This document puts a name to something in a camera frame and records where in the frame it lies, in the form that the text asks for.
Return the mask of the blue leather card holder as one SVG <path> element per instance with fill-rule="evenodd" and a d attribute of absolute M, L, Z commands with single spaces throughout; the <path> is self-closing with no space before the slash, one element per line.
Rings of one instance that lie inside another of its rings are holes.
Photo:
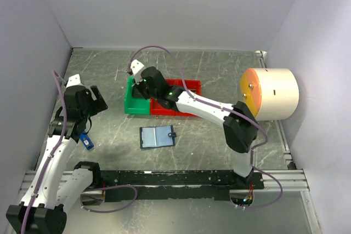
<path fill-rule="evenodd" d="M 140 127 L 140 148 L 142 150 L 172 147 L 176 145 L 177 134 L 172 125 Z"/>

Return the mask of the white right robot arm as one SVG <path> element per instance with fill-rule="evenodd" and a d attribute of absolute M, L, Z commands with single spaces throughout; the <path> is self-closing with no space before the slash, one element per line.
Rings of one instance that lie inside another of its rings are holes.
<path fill-rule="evenodd" d="M 258 123 L 245 103 L 235 105 L 199 96 L 185 86 L 170 85 L 155 67 L 141 63 L 131 66 L 135 87 L 145 99 L 156 100 L 164 109 L 188 113 L 221 126 L 226 144 L 234 153 L 233 184 L 246 188 L 252 181 L 251 145 L 257 137 Z"/>

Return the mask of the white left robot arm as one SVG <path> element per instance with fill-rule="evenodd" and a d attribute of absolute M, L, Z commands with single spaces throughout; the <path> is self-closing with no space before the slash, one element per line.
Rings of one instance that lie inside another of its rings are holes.
<path fill-rule="evenodd" d="M 79 74 L 70 76 L 60 91 L 63 105 L 48 129 L 46 149 L 35 177 L 18 205 L 10 205 L 6 218 L 15 233 L 63 233 L 67 215 L 87 189 L 102 185 L 98 163 L 80 161 L 62 183 L 66 164 L 86 134 L 91 117 L 107 110 L 97 86 L 87 88 Z"/>

